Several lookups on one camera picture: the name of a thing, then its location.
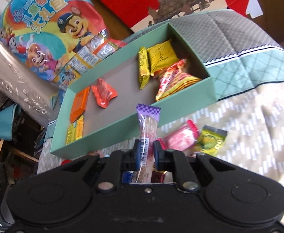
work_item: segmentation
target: snack bag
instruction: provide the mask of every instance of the snack bag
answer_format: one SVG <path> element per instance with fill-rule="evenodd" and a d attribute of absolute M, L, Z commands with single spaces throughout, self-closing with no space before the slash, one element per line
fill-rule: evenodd
<path fill-rule="evenodd" d="M 71 123 L 67 132 L 66 144 L 82 138 L 84 126 L 84 116 L 81 115 L 74 123 Z"/>
<path fill-rule="evenodd" d="M 179 60 L 172 48 L 171 40 L 147 48 L 147 52 L 151 63 L 151 76 Z"/>
<path fill-rule="evenodd" d="M 149 82 L 149 58 L 147 57 L 147 50 L 145 47 L 141 47 L 138 52 L 139 59 L 139 83 L 140 89 L 143 89 Z"/>
<path fill-rule="evenodd" d="M 0 16 L 0 41 L 47 81 L 53 81 L 76 53 L 84 62 L 73 59 L 70 66 L 80 75 L 99 62 L 83 47 L 104 29 L 90 0 L 11 0 Z"/>
<path fill-rule="evenodd" d="M 155 97 L 157 102 L 201 81 L 200 78 L 183 72 L 186 63 L 186 59 L 180 60 L 167 69 L 162 69 L 158 72 L 160 84 L 158 93 Z"/>
<path fill-rule="evenodd" d="M 66 64 L 53 80 L 63 91 L 66 91 L 68 86 L 72 84 L 74 80 L 77 80 L 81 75 L 74 70 L 69 64 Z"/>
<path fill-rule="evenodd" d="M 187 120 L 177 131 L 164 138 L 159 138 L 162 148 L 184 151 L 194 145 L 199 137 L 197 126 L 192 120 Z"/>
<path fill-rule="evenodd" d="M 97 80 L 96 86 L 91 86 L 91 90 L 97 100 L 97 104 L 104 109 L 108 107 L 110 100 L 117 96 L 116 90 L 101 78 Z"/>
<path fill-rule="evenodd" d="M 224 145 L 226 137 L 227 131 L 204 125 L 194 151 L 216 156 L 217 151 Z"/>

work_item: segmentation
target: purple candy wrapper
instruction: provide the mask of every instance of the purple candy wrapper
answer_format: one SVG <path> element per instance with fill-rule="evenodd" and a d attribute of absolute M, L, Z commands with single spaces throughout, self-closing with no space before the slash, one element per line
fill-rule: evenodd
<path fill-rule="evenodd" d="M 139 119 L 141 165 L 135 172 L 133 182 L 150 183 L 154 165 L 153 143 L 157 136 L 157 125 L 159 123 L 160 108 L 145 104 L 136 107 Z"/>

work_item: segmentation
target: wrapped candy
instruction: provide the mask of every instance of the wrapped candy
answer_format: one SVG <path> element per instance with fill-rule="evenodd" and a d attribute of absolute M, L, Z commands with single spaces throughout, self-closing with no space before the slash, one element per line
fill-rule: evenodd
<path fill-rule="evenodd" d="M 66 144 L 72 143 L 83 137 L 84 116 L 81 115 L 68 127 Z"/>
<path fill-rule="evenodd" d="M 157 136 L 160 108 L 138 104 L 136 110 L 139 118 L 141 165 L 132 182 L 150 183 L 154 166 L 153 143 Z"/>
<path fill-rule="evenodd" d="M 227 131 L 204 125 L 194 146 L 194 152 L 204 152 L 216 156 L 218 150 L 224 145 L 226 137 Z"/>
<path fill-rule="evenodd" d="M 116 90 L 101 78 L 97 80 L 96 86 L 91 86 L 91 90 L 96 97 L 97 104 L 104 109 L 108 107 L 110 100 L 117 96 Z"/>
<path fill-rule="evenodd" d="M 172 48 L 171 40 L 147 48 L 147 52 L 151 63 L 151 76 L 179 60 Z"/>
<path fill-rule="evenodd" d="M 70 113 L 71 123 L 75 122 L 78 117 L 86 110 L 89 91 L 90 87 L 86 87 L 75 95 Z"/>
<path fill-rule="evenodd" d="M 158 74 L 160 81 L 159 90 L 155 97 L 157 102 L 201 81 L 200 78 L 183 72 L 187 63 L 188 60 L 183 59 L 169 66 L 167 69 L 162 69 L 155 73 L 155 75 Z"/>
<path fill-rule="evenodd" d="M 147 50 L 145 47 L 141 47 L 139 52 L 139 83 L 140 89 L 143 89 L 149 82 L 149 59 L 147 57 Z"/>
<path fill-rule="evenodd" d="M 162 148 L 184 151 L 193 146 L 199 137 L 197 126 L 192 120 L 187 120 L 186 124 L 177 131 L 164 138 L 159 138 Z"/>
<path fill-rule="evenodd" d="M 75 80 L 124 46 L 121 41 L 112 40 L 107 29 L 91 37 L 91 40 L 85 46 L 80 47 L 79 51 L 54 78 L 53 82 L 59 84 L 61 90 L 66 91 Z"/>

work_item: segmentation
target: beige patterned fabric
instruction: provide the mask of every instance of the beige patterned fabric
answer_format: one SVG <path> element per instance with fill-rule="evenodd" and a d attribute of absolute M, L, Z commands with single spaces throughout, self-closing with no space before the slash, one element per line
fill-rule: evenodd
<path fill-rule="evenodd" d="M 164 137 L 175 131 L 187 119 L 192 119 L 200 129 L 207 124 L 228 131 L 225 145 L 218 153 L 220 159 L 284 185 L 284 83 L 264 84 L 219 101 L 160 127 L 158 136 Z M 134 141 L 132 138 L 102 151 L 110 154 L 118 149 L 131 149 Z M 51 139 L 44 145 L 39 173 L 61 163 L 61 159 L 49 154 L 50 144 Z"/>

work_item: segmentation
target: green paper box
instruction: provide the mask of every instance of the green paper box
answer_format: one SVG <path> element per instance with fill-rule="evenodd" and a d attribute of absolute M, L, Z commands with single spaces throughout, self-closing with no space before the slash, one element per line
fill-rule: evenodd
<path fill-rule="evenodd" d="M 159 87 L 155 78 L 151 78 L 146 87 L 139 90 L 137 53 L 141 46 L 148 48 L 169 39 L 177 56 L 189 59 L 188 73 L 202 80 L 155 102 Z M 96 104 L 90 91 L 84 113 L 83 137 L 66 145 L 74 97 L 96 83 L 99 77 L 116 89 L 118 96 L 103 109 Z M 59 112 L 50 152 L 61 158 L 73 159 L 137 136 L 139 124 L 135 106 L 138 103 L 161 108 L 160 127 L 215 102 L 213 79 L 177 30 L 167 23 L 116 51 L 69 86 Z"/>

